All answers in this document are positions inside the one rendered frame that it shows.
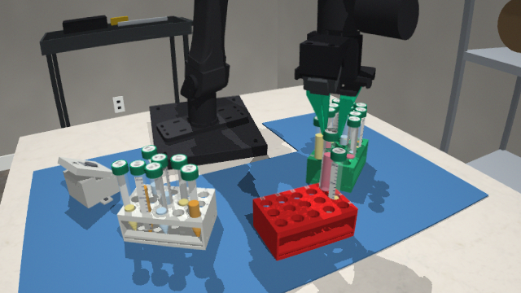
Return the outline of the blue bench mat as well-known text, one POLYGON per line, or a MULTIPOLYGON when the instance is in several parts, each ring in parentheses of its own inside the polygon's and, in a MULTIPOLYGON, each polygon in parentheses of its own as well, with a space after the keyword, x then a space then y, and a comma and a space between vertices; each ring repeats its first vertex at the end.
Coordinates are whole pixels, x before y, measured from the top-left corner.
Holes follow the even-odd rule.
POLYGON ((61 165, 33 171, 18 293, 285 293, 352 265, 470 207, 488 194, 364 126, 366 163, 351 193, 354 236, 275 260, 253 226, 253 199, 312 185, 315 112, 262 123, 296 149, 199 175, 216 190, 206 250, 124 242, 120 192, 87 208, 61 165))

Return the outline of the green tube rack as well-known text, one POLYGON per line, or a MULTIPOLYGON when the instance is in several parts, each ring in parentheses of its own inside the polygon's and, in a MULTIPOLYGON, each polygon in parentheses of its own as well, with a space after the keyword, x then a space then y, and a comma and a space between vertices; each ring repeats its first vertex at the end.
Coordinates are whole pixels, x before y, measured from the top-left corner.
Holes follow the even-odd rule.
MULTIPOLYGON (((346 145, 340 145, 339 141, 336 142, 335 147, 342 147, 346 149, 346 145)), ((352 192, 357 179, 366 163, 368 139, 362 139, 361 147, 357 148, 357 153, 354 159, 346 159, 343 165, 342 180, 341 180, 341 191, 348 193, 352 192)), ((306 171, 306 182, 310 184, 316 184, 320 181, 322 160, 314 158, 314 150, 307 158, 307 171, 306 171)))

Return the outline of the white test tube rack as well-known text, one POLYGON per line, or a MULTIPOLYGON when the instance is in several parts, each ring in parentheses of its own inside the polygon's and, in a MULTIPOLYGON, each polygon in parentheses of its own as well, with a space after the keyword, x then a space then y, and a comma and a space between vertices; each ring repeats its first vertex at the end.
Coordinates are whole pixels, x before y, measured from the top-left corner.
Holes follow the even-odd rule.
POLYGON ((168 205, 166 214, 158 215, 153 203, 149 213, 141 213, 135 188, 132 193, 135 210, 126 212, 123 206, 117 214, 124 242, 206 250, 217 218, 215 189, 198 188, 199 206, 203 207, 200 208, 201 216, 197 218, 190 217, 188 205, 184 207, 178 205, 177 187, 171 186, 171 190, 173 203, 168 205), (133 230, 128 221, 141 223, 138 223, 137 230, 133 230), (152 232, 145 230, 143 223, 154 224, 152 232), (169 227, 169 232, 164 234, 159 225, 171 225, 172 228, 169 227), (195 236, 191 227, 201 229, 200 237, 195 236))

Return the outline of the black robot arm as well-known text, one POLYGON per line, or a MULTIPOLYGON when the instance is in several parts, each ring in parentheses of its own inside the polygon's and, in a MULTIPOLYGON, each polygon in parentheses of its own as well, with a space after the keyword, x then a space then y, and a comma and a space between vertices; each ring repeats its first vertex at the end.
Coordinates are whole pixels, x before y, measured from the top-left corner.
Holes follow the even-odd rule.
MULTIPOLYGON (((156 125, 165 142, 248 120, 237 104, 217 107, 215 92, 228 85, 230 73, 225 62, 227 6, 228 0, 195 0, 192 42, 181 88, 188 115, 156 125)), ((418 15, 418 0, 317 0, 317 26, 331 30, 331 35, 312 31, 300 43, 299 74, 305 89, 329 96, 336 93, 340 77, 357 78, 361 72, 363 35, 340 36, 339 32, 359 30, 408 40, 418 15)))

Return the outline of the red tube rack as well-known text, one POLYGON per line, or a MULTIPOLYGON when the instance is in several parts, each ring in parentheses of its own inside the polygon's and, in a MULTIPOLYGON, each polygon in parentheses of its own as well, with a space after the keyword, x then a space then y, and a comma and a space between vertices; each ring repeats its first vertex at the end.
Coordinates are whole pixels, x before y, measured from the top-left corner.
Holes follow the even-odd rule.
POLYGON ((316 183, 253 199, 253 226, 275 260, 354 236, 358 208, 328 194, 316 183))

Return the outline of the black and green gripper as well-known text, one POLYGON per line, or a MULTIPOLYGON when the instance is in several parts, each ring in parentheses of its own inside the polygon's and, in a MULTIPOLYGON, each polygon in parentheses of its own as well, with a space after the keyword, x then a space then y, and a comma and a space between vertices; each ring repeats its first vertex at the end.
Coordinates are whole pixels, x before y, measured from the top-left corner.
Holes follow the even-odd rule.
MULTIPOLYGON (((317 27, 317 33, 331 35, 331 30, 319 28, 317 27)), ((340 36, 358 36, 360 35, 359 31, 352 32, 339 32, 340 36)), ((340 77, 339 84, 335 94, 340 94, 339 99, 339 123, 338 123, 338 134, 339 138, 341 137, 346 120, 348 118, 348 113, 350 112, 352 105, 354 104, 358 94, 361 91, 361 88, 366 86, 369 89, 372 86, 372 79, 375 78, 375 70, 376 68, 361 66, 361 72, 357 76, 357 78, 351 77, 340 77), (342 84, 344 86, 342 86, 342 84)), ((299 67, 295 69, 295 79, 303 79, 299 75, 299 67)), ((304 90, 306 90, 304 88, 304 90)), ((310 94, 309 90, 306 90, 306 95, 311 103, 311 106, 318 118, 318 122, 320 125, 320 129, 323 135, 323 131, 327 128, 328 116, 329 116, 329 106, 330 106, 330 96, 333 93, 327 95, 320 94, 310 94), (325 98, 324 98, 325 97, 325 98)))

